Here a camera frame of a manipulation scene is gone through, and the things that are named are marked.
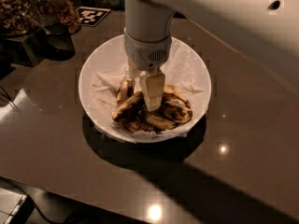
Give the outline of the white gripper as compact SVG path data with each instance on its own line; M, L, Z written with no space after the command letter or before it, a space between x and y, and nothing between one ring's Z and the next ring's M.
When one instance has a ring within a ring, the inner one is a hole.
M167 62L171 43L171 35L162 41L146 42L138 41L124 32L124 48L129 60L128 76L136 79L141 75L139 84L149 112L157 110L162 102L165 74L158 67Z

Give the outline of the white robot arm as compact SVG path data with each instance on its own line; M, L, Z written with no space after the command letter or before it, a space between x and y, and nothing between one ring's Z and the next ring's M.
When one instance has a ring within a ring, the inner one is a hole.
M125 0L129 74L140 77L148 110L159 107L175 13L260 64L299 92L299 0Z

